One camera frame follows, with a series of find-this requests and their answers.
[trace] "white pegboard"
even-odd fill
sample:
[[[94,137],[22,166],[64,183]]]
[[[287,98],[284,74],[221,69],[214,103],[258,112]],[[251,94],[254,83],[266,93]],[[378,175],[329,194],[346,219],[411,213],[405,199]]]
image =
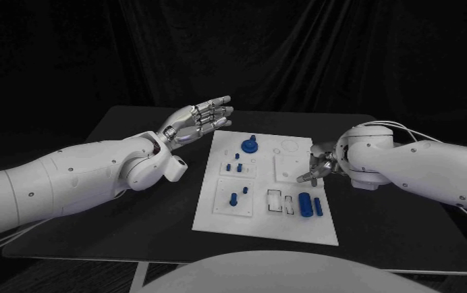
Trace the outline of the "white pegboard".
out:
[[[256,134],[258,151],[248,154],[241,150],[241,143],[251,135],[220,130],[214,133],[194,230],[338,246],[323,179],[319,180],[318,187],[312,187],[310,182],[296,182],[296,178],[310,170],[312,139]],[[240,163],[243,171],[248,166],[247,174],[253,171],[253,166],[256,167],[254,177],[251,174],[248,178],[237,175]],[[251,195],[243,196],[245,182],[250,182]],[[281,192],[281,212],[269,210],[269,190]],[[230,205],[232,192],[238,193],[235,207]],[[302,216],[299,194],[303,192],[310,193],[312,200],[319,197],[322,217],[316,215],[315,205],[315,216]],[[292,197],[292,202],[286,202],[287,196]]]

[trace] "floor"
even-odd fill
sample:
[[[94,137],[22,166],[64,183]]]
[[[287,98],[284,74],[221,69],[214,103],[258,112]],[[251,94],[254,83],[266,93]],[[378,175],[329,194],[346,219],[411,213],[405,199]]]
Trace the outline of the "floor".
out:
[[[2,293],[130,292],[137,263],[52,259],[36,261],[26,259],[25,262],[32,262],[32,264],[0,284]],[[176,266],[175,264],[150,264],[146,284],[173,271]],[[467,276],[404,275],[404,277],[441,293],[467,292]]]

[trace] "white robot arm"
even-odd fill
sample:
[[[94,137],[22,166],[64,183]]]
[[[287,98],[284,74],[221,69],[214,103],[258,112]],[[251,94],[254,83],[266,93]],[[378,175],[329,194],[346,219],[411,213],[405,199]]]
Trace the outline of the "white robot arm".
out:
[[[188,164],[172,151],[232,124],[227,117],[234,108],[222,106],[230,100],[227,96],[186,106],[156,133],[71,146],[0,171],[0,232],[75,214],[127,189],[145,190],[163,175],[178,182]]]
[[[369,122],[342,135],[335,147],[312,147],[310,172],[297,182],[348,175],[356,188],[375,190],[394,183],[408,192],[459,207],[467,207],[467,148],[437,139],[407,145],[394,143],[394,132],[385,126],[407,129],[395,122]]]

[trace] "table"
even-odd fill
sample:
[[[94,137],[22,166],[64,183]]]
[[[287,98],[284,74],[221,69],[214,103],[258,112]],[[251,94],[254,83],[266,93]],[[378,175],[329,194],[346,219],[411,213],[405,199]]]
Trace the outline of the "table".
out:
[[[158,130],[176,109],[117,106],[88,142],[120,140]],[[237,111],[227,130],[338,140],[369,115]],[[349,178],[325,179],[339,246],[306,244],[192,230],[212,134],[178,149],[189,169],[182,180],[162,179],[142,192],[36,227],[3,250],[6,257],[192,263],[245,250],[313,252],[407,273],[467,273],[467,240],[441,205],[395,185],[377,191]]]

